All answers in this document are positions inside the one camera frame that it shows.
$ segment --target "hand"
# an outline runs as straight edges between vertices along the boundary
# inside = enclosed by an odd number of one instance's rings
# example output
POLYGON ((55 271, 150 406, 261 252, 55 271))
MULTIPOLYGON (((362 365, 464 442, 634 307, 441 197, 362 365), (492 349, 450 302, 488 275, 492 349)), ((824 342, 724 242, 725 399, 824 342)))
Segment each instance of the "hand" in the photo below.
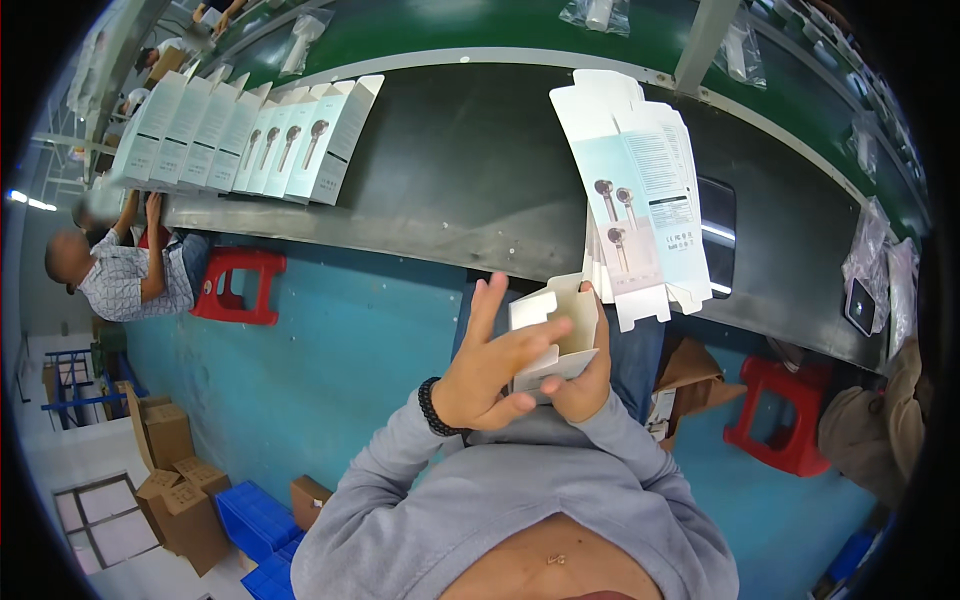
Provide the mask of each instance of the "hand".
POLYGON ((158 192, 150 192, 147 198, 147 226, 160 224, 160 210, 163 208, 163 197, 158 192))
POLYGON ((450 427, 490 431, 533 410, 537 402, 529 394, 504 397, 500 391, 573 330, 573 322, 563 317, 491 341, 493 320, 506 292, 507 276, 502 273, 494 273, 490 284, 477 280, 464 342, 431 394, 437 416, 450 427))
MULTIPOLYGON (((582 292, 593 290, 589 281, 580 285, 582 292)), ((585 421, 595 415, 607 403, 610 395, 610 326, 597 298, 597 330, 593 347, 599 351, 576 379, 564 380, 551 375, 540 384, 540 391, 550 396, 553 407, 561 416, 574 423, 585 421)))

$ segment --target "fluorescent light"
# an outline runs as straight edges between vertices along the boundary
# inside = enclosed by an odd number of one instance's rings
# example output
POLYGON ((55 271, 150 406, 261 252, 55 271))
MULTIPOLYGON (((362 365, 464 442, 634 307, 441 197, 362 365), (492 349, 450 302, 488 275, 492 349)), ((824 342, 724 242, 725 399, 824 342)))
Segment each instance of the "fluorescent light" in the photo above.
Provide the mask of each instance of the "fluorescent light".
POLYGON ((736 236, 733 235, 732 233, 730 233, 729 231, 724 231, 724 230, 718 229, 718 228, 712 228, 712 227, 709 226, 709 225, 700 225, 700 229, 702 229, 703 231, 709 231, 710 233, 715 233, 716 235, 719 235, 720 237, 726 237, 728 240, 731 240, 731 241, 733 241, 733 242, 736 241, 736 236))

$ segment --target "hair dryer image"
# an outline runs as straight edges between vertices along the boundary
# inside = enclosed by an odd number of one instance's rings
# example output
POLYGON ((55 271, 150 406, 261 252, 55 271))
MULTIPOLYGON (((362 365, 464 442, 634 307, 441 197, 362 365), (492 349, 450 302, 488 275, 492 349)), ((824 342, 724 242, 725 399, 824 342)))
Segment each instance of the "hair dryer image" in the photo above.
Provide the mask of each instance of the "hair dryer image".
POLYGON ((613 198, 611 197, 613 182, 597 180, 593 183, 593 189, 597 191, 597 194, 603 196, 603 201, 607 203, 607 213, 610 215, 611 222, 618 221, 619 219, 616 218, 616 208, 613 206, 613 198))
POLYGON ((267 149, 263 152, 263 158, 260 158, 260 166, 257 167, 260 171, 263 171, 263 165, 267 164, 267 155, 270 153, 270 147, 274 145, 274 140, 279 133, 279 127, 272 127, 267 132, 267 149))
POLYGON ((276 168, 276 171, 280 173, 283 171, 283 165, 287 162, 287 155, 290 154, 290 146, 293 145, 294 140, 300 137, 300 126, 295 125, 287 130, 287 145, 283 147, 283 154, 280 155, 280 166, 276 168))
POLYGON ((326 133, 328 127, 330 127, 330 124, 321 119, 310 128, 310 145, 306 149, 306 156, 303 158, 303 164, 300 166, 301 169, 306 169, 310 166, 310 158, 313 157, 313 151, 317 147, 317 141, 321 135, 326 133))
POLYGON ((630 220, 630 229, 636 231, 636 215, 634 214, 634 192, 629 187, 616 188, 616 198, 627 207, 627 218, 630 220))
POLYGON ((623 251, 623 234, 626 231, 621 228, 612 228, 607 231, 607 238, 616 246, 616 257, 620 260, 620 271, 630 272, 630 266, 627 264, 627 253, 623 251))
POLYGON ((250 134, 250 148, 247 149, 247 159, 243 161, 243 170, 246 171, 247 167, 250 166, 250 157, 253 154, 253 144, 256 143, 256 140, 260 139, 260 130, 253 130, 253 133, 250 134))

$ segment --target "window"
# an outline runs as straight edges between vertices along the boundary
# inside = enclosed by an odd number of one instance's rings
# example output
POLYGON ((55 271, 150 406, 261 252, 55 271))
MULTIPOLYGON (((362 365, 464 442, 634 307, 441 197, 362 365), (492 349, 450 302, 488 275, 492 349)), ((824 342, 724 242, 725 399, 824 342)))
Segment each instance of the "window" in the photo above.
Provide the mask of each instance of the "window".
POLYGON ((127 473, 54 494, 60 524, 90 575, 159 546, 127 473))

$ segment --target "smartphone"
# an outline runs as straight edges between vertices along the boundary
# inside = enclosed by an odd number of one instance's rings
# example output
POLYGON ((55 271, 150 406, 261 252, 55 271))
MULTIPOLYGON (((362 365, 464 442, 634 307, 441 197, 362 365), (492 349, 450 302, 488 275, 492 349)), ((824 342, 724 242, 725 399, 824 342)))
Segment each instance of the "smartphone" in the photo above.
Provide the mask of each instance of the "smartphone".
POLYGON ((853 278, 850 288, 847 290, 847 308, 844 311, 847 319, 853 323, 853 326, 860 330, 860 333, 870 337, 874 327, 874 313, 876 312, 876 302, 874 298, 863 286, 863 283, 856 277, 853 278))

